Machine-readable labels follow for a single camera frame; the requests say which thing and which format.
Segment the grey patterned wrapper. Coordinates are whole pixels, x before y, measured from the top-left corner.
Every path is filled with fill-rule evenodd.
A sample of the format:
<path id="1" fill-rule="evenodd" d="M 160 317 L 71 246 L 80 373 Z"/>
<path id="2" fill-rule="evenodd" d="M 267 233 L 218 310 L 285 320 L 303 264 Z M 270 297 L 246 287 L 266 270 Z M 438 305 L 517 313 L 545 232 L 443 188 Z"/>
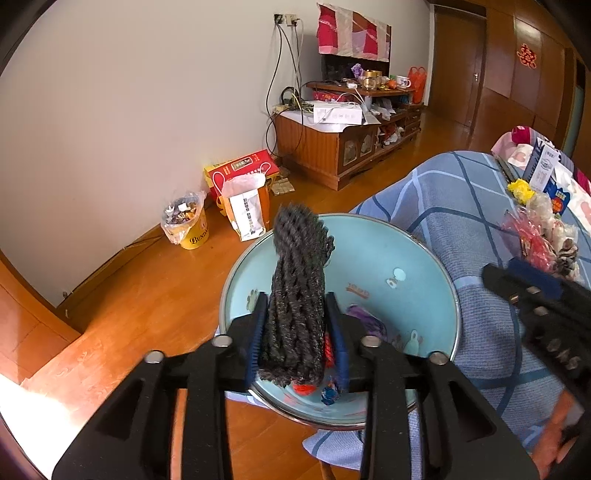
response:
<path id="1" fill-rule="evenodd" d="M 571 237 L 565 237 L 556 253 L 555 272 L 568 280 L 577 281 L 579 277 L 578 245 Z"/>

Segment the pink clear plastic bag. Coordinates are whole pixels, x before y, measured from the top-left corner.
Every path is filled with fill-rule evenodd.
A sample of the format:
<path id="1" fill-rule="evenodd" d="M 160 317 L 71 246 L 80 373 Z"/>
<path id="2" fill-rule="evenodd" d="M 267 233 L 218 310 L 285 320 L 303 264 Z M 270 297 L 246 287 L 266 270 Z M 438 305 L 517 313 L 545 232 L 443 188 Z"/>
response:
<path id="1" fill-rule="evenodd" d="M 523 210 L 517 213 L 506 211 L 503 229 L 517 235 L 522 260 L 546 273 L 555 270 L 556 253 L 552 245 L 542 234 L 541 227 L 532 222 Z"/>

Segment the yellow wrapper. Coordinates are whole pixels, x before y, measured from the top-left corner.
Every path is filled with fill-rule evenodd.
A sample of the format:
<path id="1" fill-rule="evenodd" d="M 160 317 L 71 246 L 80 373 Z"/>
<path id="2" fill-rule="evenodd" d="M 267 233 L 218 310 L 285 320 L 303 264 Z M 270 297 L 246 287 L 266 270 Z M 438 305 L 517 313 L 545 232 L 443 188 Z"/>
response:
<path id="1" fill-rule="evenodd" d="M 523 206 L 536 195 L 536 192 L 530 187 L 529 183 L 523 179 L 517 179 L 507 185 L 507 191 L 515 201 Z"/>

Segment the purple snack wrapper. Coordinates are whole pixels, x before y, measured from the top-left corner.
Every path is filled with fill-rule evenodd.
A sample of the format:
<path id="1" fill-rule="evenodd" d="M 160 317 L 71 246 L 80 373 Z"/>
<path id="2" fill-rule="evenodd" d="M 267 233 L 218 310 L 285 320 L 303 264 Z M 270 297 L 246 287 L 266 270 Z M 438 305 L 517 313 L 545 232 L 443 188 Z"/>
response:
<path id="1" fill-rule="evenodd" d="M 353 304 L 346 308 L 346 313 L 362 322 L 367 335 L 378 337 L 382 341 L 388 340 L 388 330 L 386 325 L 375 315 L 367 311 L 367 309 L 360 305 Z"/>

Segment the yellow bucket with trash bag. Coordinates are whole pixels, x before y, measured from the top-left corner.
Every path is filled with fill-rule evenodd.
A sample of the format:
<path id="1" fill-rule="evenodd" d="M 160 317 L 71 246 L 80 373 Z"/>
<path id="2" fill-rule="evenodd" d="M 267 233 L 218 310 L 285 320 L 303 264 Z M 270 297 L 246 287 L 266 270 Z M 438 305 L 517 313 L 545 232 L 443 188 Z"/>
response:
<path id="1" fill-rule="evenodd" d="M 199 248 L 207 241 L 209 230 L 205 215 L 206 193 L 188 192 L 171 201 L 162 212 L 160 227 L 171 244 L 185 250 Z"/>

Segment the light blue enamel basin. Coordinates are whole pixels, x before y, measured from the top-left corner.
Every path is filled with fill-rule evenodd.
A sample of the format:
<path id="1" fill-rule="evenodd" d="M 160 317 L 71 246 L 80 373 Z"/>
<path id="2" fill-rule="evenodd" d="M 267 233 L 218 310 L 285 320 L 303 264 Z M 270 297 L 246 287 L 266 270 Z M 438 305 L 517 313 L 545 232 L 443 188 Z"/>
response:
<path id="1" fill-rule="evenodd" d="M 406 231 L 355 214 L 325 214 L 335 240 L 325 265 L 325 289 L 339 309 L 363 309 L 383 324 L 381 335 L 400 351 L 427 357 L 434 351 L 455 358 L 461 311 L 454 283 L 443 263 Z M 295 422 L 328 430 L 360 430 L 367 396 L 342 393 L 331 406 L 315 391 L 301 396 L 257 379 L 247 391 L 253 402 Z"/>

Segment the blue plaid bed sheet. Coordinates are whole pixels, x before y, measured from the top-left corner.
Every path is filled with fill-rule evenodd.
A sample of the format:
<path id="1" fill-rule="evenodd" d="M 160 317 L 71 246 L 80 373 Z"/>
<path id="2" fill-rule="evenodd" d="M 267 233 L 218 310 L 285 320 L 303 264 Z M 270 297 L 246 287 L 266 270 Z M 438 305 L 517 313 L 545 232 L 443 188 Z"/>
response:
<path id="1" fill-rule="evenodd" d="M 454 151 L 427 160 L 353 213 L 389 221 L 439 257 L 462 312 L 455 362 L 535 454 L 563 386 L 522 347 L 515 309 L 481 280 L 485 265 L 504 265 L 520 252 L 518 238 L 503 229 L 506 212 L 516 207 L 491 155 Z"/>

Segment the white blue milk carton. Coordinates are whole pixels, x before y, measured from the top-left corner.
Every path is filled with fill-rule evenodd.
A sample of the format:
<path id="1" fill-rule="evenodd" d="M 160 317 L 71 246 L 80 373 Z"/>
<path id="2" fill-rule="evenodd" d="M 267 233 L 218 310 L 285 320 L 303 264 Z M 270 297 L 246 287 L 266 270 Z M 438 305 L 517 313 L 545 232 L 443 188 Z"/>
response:
<path id="1" fill-rule="evenodd" d="M 525 168 L 522 179 L 535 192 L 543 192 L 560 160 L 560 151 L 550 143 L 538 139 Z"/>

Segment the white plastic bag on floor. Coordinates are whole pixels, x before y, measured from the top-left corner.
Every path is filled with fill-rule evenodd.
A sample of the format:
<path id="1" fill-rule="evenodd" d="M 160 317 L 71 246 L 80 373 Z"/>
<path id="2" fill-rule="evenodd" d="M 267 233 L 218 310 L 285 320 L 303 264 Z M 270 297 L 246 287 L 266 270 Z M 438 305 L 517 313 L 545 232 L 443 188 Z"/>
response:
<path id="1" fill-rule="evenodd" d="M 242 242 L 266 233 L 263 204 L 259 196 L 259 189 L 264 186 L 266 176 L 256 172 L 231 178 L 222 187 L 221 200 L 226 216 Z"/>

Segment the red cardboard box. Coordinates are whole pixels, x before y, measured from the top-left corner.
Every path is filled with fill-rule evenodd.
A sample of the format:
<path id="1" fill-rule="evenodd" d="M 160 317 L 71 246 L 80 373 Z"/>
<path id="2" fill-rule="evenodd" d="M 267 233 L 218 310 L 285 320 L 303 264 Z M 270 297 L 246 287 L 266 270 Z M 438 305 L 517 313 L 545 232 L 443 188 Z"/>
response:
<path id="1" fill-rule="evenodd" d="M 272 183 L 280 175 L 280 168 L 277 167 L 267 150 L 260 150 L 235 160 L 204 167 L 205 182 L 211 191 L 211 198 L 222 216 L 225 216 L 221 201 L 223 185 L 237 176 L 259 172 L 266 175 L 266 181 L 269 183 Z"/>

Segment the wooden wardrobe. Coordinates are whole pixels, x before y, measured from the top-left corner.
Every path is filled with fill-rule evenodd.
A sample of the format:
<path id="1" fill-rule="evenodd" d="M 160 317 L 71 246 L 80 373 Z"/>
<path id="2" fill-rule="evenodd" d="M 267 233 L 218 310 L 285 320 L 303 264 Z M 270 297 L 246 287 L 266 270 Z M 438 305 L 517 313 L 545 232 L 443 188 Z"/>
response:
<path id="1" fill-rule="evenodd" d="M 538 1 L 479 1 L 486 8 L 483 89 L 470 143 L 488 152 L 501 135 L 529 126 L 564 149 L 573 123 L 577 72 L 583 67 L 558 20 Z M 520 64 L 526 43 L 537 68 Z"/>

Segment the white box on cabinet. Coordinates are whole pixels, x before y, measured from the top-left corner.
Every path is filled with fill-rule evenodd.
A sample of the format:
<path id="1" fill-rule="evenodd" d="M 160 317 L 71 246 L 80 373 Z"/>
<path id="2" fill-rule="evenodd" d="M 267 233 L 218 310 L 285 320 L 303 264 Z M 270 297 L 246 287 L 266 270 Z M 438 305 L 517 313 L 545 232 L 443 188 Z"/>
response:
<path id="1" fill-rule="evenodd" d="M 315 124 L 362 125 L 363 109 L 351 102 L 313 101 L 312 121 Z"/>

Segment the red double happiness decoration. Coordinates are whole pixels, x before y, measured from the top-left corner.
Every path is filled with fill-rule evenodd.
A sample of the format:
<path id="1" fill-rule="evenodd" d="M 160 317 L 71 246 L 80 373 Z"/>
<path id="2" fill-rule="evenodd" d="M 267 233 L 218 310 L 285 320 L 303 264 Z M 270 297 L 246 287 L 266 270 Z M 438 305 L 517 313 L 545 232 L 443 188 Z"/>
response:
<path id="1" fill-rule="evenodd" d="M 537 54 L 526 43 L 521 44 L 516 54 L 521 65 L 532 70 L 537 68 Z"/>

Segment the orange plastic bag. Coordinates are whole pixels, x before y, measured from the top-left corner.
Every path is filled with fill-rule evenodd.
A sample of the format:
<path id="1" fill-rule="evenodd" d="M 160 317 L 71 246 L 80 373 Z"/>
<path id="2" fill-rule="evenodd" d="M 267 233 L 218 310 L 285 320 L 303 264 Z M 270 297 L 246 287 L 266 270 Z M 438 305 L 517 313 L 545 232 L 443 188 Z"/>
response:
<path id="1" fill-rule="evenodd" d="M 427 82 L 427 70 L 424 67 L 413 66 L 409 70 L 408 78 L 411 81 L 411 88 L 414 90 L 412 102 L 421 104 Z"/>

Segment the white mug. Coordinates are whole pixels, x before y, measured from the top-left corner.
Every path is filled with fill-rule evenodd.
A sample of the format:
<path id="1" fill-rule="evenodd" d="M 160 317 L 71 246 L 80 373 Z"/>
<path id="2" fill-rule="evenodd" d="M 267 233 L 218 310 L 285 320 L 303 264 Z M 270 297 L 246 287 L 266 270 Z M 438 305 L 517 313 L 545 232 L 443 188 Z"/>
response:
<path id="1" fill-rule="evenodd" d="M 401 89 L 409 89 L 412 87 L 412 82 L 407 76 L 398 75 L 396 77 L 397 87 Z"/>

